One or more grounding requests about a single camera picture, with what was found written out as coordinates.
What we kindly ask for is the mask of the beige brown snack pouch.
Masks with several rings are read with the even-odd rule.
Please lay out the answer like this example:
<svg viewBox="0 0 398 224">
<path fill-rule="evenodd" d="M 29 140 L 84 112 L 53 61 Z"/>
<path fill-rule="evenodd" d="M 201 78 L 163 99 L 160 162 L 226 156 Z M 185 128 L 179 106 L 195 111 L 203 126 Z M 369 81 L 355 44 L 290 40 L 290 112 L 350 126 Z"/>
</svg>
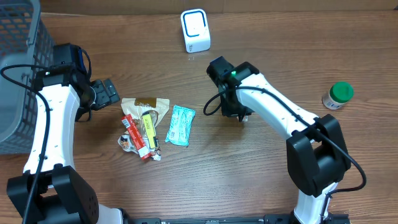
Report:
<svg viewBox="0 0 398 224">
<path fill-rule="evenodd" d="M 159 125 L 170 108 L 170 100 L 165 98 L 123 98 L 121 108 L 125 115 L 131 115 L 134 119 L 142 119 L 142 115 L 148 112 L 152 116 L 155 127 Z"/>
</svg>

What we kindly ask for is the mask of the red snack bar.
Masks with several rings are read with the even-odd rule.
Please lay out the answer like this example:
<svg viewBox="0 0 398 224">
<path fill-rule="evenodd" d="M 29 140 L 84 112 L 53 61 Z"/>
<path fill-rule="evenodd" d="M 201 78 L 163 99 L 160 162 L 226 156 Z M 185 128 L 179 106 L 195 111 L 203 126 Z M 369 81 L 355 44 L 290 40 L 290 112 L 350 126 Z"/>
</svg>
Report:
<svg viewBox="0 0 398 224">
<path fill-rule="evenodd" d="M 132 143 L 139 154 L 139 157 L 144 160 L 151 156 L 149 148 L 146 146 L 132 116 L 125 115 L 121 119 L 122 124 L 125 125 L 127 132 L 129 133 Z"/>
</svg>

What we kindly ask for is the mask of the snack wrapper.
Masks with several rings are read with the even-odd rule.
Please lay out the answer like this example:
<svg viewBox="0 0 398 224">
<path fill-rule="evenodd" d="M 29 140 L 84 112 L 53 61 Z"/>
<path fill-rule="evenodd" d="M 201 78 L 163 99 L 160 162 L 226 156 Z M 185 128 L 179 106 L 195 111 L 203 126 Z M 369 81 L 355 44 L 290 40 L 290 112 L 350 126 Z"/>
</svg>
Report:
<svg viewBox="0 0 398 224">
<path fill-rule="evenodd" d="M 121 148 L 126 151 L 126 152 L 133 152 L 137 155 L 139 155 L 138 150 L 136 149 L 131 136 L 128 133 L 124 133 L 121 135 L 118 139 L 118 144 L 121 146 Z M 155 148 L 149 148 L 150 152 L 150 158 L 155 161 L 160 161 L 161 160 L 161 150 L 160 147 L 157 146 Z"/>
</svg>

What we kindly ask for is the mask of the yellow highlighter pen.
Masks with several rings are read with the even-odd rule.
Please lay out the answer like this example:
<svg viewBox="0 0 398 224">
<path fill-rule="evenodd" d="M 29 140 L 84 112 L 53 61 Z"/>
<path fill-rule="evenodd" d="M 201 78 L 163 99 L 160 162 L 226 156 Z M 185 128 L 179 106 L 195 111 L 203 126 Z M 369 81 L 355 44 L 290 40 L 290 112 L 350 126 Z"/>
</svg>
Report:
<svg viewBox="0 0 398 224">
<path fill-rule="evenodd" d="M 149 142 L 150 149 L 157 149 L 157 138 L 154 124 L 152 122 L 152 116 L 147 111 L 142 114 L 142 120 L 145 127 L 146 135 Z"/>
</svg>

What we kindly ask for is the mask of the teal tissue pack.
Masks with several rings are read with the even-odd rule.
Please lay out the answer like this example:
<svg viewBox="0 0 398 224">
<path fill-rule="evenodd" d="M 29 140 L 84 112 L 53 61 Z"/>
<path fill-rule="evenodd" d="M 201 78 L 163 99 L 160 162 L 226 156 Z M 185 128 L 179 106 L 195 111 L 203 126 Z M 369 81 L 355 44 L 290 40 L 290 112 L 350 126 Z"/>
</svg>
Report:
<svg viewBox="0 0 398 224">
<path fill-rule="evenodd" d="M 178 146 L 188 146 L 195 115 L 195 110 L 175 105 L 172 110 L 170 127 L 165 142 L 171 142 Z"/>
</svg>

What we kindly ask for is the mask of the green lid jar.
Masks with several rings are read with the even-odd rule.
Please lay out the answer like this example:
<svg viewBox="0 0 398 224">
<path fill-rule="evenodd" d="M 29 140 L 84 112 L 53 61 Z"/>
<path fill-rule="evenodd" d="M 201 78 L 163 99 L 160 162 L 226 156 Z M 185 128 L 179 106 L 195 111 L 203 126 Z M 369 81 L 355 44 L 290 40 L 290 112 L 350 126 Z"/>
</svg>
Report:
<svg viewBox="0 0 398 224">
<path fill-rule="evenodd" d="M 336 82 L 323 96 L 322 103 L 330 110 L 340 109 L 354 96 L 354 88 L 348 82 Z"/>
</svg>

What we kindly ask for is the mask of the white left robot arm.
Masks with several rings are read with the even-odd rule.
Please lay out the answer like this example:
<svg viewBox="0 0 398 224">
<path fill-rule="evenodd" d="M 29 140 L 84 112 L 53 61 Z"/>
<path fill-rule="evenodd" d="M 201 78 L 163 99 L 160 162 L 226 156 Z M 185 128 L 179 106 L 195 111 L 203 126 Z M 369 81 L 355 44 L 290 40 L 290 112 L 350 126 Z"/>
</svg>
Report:
<svg viewBox="0 0 398 224">
<path fill-rule="evenodd" d="M 38 72 L 31 86 L 8 76 L 18 65 L 1 69 L 3 79 L 34 93 L 37 116 L 32 149 L 21 176 L 7 182 L 7 195 L 23 223 L 128 223 L 121 208 L 99 203 L 94 189 L 75 170 L 75 123 L 119 101 L 110 80 L 91 81 L 88 53 L 73 44 L 53 48 L 53 65 L 29 65 Z"/>
</svg>

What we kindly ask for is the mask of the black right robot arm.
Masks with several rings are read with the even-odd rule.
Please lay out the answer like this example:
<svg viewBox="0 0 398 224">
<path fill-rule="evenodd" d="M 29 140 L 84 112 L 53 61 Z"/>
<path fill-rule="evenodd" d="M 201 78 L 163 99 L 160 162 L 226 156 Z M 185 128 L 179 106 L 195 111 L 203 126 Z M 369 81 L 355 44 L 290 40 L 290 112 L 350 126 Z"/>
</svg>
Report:
<svg viewBox="0 0 398 224">
<path fill-rule="evenodd" d="M 227 117 L 257 113 L 285 141 L 287 168 L 298 188 L 289 214 L 265 215 L 264 223 L 349 223 L 347 215 L 328 211 L 328 193 L 336 189 L 351 163 L 336 118 L 318 117 L 278 92 L 253 65 L 235 67 L 224 57 L 210 62 L 208 76 L 218 88 L 219 109 Z"/>
</svg>

